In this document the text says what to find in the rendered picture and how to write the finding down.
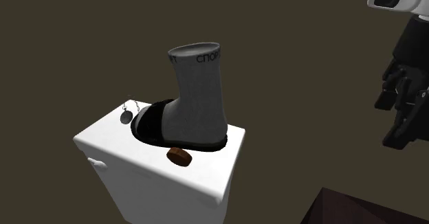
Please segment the grey sock in black slipper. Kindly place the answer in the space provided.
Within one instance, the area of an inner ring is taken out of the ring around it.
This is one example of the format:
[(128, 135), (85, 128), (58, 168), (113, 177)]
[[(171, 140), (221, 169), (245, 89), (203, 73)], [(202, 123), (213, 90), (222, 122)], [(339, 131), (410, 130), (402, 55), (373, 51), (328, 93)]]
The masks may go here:
[(221, 46), (193, 43), (168, 51), (179, 96), (140, 110), (131, 132), (152, 146), (215, 152), (226, 146), (228, 123), (221, 86)]

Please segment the brown round disc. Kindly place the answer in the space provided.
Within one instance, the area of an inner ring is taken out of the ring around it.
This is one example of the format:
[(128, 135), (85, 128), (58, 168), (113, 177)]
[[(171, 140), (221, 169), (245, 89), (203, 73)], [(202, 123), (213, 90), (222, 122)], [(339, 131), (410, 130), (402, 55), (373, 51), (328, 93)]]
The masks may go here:
[(172, 147), (166, 154), (166, 157), (174, 164), (187, 167), (193, 160), (192, 156), (181, 148)]

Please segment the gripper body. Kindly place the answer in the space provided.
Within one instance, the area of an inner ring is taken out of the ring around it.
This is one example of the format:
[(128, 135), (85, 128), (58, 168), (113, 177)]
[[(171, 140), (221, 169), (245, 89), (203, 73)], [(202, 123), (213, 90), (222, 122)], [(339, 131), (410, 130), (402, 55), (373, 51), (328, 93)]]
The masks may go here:
[(393, 50), (394, 69), (406, 69), (411, 91), (429, 86), (429, 21), (413, 15)]

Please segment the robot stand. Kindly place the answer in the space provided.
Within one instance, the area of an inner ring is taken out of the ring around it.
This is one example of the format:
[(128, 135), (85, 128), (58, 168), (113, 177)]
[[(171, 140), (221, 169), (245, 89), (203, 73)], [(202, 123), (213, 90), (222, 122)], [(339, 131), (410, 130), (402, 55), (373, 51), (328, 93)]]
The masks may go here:
[(321, 188), (300, 224), (429, 224), (429, 221)]

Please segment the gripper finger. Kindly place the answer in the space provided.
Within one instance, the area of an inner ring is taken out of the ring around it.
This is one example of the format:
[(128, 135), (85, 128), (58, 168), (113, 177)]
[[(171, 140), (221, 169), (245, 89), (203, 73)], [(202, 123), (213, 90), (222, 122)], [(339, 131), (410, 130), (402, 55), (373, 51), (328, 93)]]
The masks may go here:
[(402, 150), (416, 139), (429, 142), (429, 89), (419, 91), (413, 106), (409, 104), (407, 109), (397, 112), (382, 144)]
[(392, 59), (382, 76), (382, 92), (375, 108), (411, 112), (420, 90), (420, 66), (414, 60)]

